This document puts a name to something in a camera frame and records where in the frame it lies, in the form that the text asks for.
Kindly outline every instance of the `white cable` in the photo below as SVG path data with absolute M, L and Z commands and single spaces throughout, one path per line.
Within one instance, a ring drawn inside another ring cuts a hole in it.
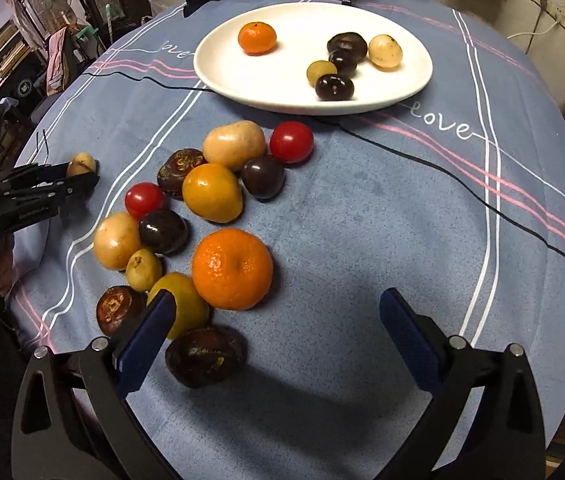
M 511 40 L 516 36 L 543 36 L 544 34 L 547 34 L 550 30 L 552 30 L 554 27 L 556 27 L 556 25 L 558 24 L 559 22 L 554 22 L 553 25 L 550 28 L 548 28 L 545 32 L 519 32 L 518 34 L 512 34 L 511 36 L 508 36 L 507 39 Z

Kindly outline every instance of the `tablecloth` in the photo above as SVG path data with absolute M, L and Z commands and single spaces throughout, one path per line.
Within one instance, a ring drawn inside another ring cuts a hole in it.
M 269 136 L 290 119 L 202 91 L 192 60 L 225 20 L 293 1 L 310 0 L 221 0 L 186 19 L 182 6 L 165 11 L 117 41 L 53 105 L 20 163 L 88 151 L 101 180 L 86 203 L 16 235 L 11 305 L 30 348 L 72 351 L 100 334 L 96 301 L 124 277 L 98 265 L 93 233 L 124 209 L 131 185 L 155 181 L 173 151 L 200 146 L 216 126 L 249 119 Z M 184 478 L 373 478 L 431 398 L 415 387 L 380 322 L 378 300 L 390 286 L 477 348 L 522 344 L 547 439 L 565 412 L 558 107 L 523 53 L 469 16 L 432 0 L 355 5 L 417 36 L 434 75 L 415 97 L 384 110 L 300 118 L 315 133 L 311 159 L 287 170 L 273 202 L 247 197 L 235 226 L 270 247 L 274 290 L 259 308 L 214 316 L 248 339 L 247 368 L 188 390 L 161 352 L 128 398 Z M 182 203 L 172 207 L 191 222 L 194 239 L 168 270 L 189 272 L 197 242 L 217 226 Z M 478 400 L 470 398 L 441 463 L 458 451 Z

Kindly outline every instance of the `cherry tomato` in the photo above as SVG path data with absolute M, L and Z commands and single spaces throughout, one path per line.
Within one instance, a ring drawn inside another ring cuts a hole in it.
M 141 182 L 134 184 L 124 197 L 124 206 L 136 220 L 147 213 L 160 209 L 165 205 L 165 194 L 156 184 Z
M 314 135 L 303 123 L 287 121 L 279 124 L 269 139 L 272 155 L 285 164 L 305 160 L 314 149 Z

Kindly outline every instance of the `oval plate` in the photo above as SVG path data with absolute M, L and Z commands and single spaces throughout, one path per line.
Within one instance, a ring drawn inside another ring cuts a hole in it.
M 278 45 L 263 56 L 248 56 L 238 44 L 245 23 L 274 27 Z M 389 34 L 403 49 L 390 72 L 369 61 L 358 65 L 354 97 L 320 101 L 309 85 L 307 67 L 327 59 L 327 41 L 340 32 L 358 32 L 366 41 Z M 392 105 L 421 91 L 434 71 L 425 46 L 411 32 L 373 12 L 323 2 L 279 4 L 250 10 L 219 25 L 200 42 L 194 69 L 209 88 L 239 103 L 297 115 L 346 115 Z

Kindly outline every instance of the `screw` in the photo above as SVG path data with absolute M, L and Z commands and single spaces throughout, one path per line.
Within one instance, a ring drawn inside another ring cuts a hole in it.
M 462 350 L 467 346 L 467 342 L 465 341 L 465 338 L 459 335 L 451 336 L 449 338 L 449 344 L 451 345 L 452 348 L 455 348 L 456 350 Z
M 514 354 L 516 357 L 520 357 L 525 354 L 525 349 L 520 346 L 518 343 L 514 343 L 510 345 L 509 351 Z
M 109 346 L 109 339 L 106 337 L 97 337 L 91 342 L 91 348 L 100 352 Z
M 36 359 L 42 359 L 47 355 L 48 349 L 46 346 L 38 346 L 37 349 L 34 350 L 34 357 Z

